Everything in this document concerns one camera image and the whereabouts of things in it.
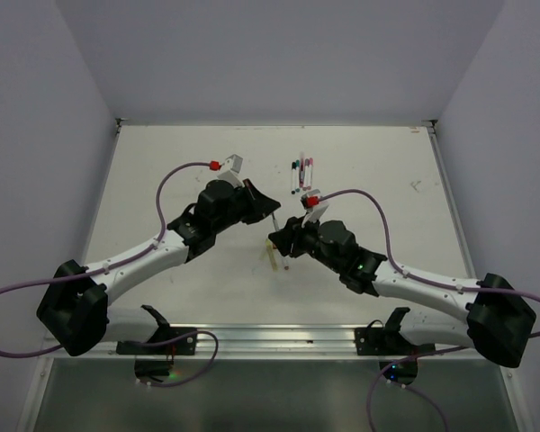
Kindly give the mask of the yellow pen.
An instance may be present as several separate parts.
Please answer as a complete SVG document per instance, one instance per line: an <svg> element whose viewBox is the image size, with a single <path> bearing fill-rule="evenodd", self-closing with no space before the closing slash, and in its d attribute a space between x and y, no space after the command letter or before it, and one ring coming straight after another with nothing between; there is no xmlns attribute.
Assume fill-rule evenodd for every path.
<svg viewBox="0 0 540 432"><path fill-rule="evenodd" d="M272 270L274 272L277 272L279 266L278 266L276 258L275 258L274 244L269 239L267 239L265 241L265 250L266 250L266 253L268 255L269 262L270 262L270 265L272 267Z"/></svg>

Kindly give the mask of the dark purple pen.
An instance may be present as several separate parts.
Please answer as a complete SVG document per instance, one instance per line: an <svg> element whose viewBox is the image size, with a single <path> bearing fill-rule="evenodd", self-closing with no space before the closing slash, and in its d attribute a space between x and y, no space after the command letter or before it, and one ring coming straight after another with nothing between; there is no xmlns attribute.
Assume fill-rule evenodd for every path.
<svg viewBox="0 0 540 432"><path fill-rule="evenodd" d="M277 218L275 217L274 214L272 214L271 216L272 216L272 222L273 222L273 226L274 226L274 232L280 231L280 226L279 226L279 223L277 221Z"/></svg>

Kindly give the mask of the pink capped white pen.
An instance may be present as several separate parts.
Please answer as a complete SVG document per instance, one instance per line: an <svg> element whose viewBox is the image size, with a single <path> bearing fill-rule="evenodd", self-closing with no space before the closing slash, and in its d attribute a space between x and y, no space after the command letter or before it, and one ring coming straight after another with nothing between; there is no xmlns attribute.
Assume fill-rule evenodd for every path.
<svg viewBox="0 0 540 432"><path fill-rule="evenodd" d="M313 170L313 158L306 158L304 161L304 169L303 169L303 190L308 191L311 188L311 180L312 180L312 170Z"/></svg>

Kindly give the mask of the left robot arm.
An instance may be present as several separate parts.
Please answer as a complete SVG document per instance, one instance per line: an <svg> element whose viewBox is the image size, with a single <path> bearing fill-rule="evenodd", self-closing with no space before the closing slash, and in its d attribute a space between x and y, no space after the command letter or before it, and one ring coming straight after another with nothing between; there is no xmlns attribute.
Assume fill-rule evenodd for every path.
<svg viewBox="0 0 540 432"><path fill-rule="evenodd" d="M168 321L148 305L125 310L113 303L154 275L199 257L227 228L258 223L279 207L249 180L238 186L213 180L155 237L105 261L61 265L37 316L70 356L81 356L100 342L159 353L176 338Z"/></svg>

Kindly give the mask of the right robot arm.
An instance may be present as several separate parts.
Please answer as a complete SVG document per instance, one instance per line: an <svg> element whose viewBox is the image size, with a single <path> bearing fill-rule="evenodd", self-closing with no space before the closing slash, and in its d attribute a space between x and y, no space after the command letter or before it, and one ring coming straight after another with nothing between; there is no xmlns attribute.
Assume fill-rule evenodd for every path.
<svg viewBox="0 0 540 432"><path fill-rule="evenodd" d="M437 344L469 347L497 365L520 365L536 321L534 310L503 277L449 279L396 270L390 259L361 247L340 220L290 218L268 236L281 255L307 255L337 274L350 291L404 300L431 309L401 310L387 321L382 341L393 353Z"/></svg>

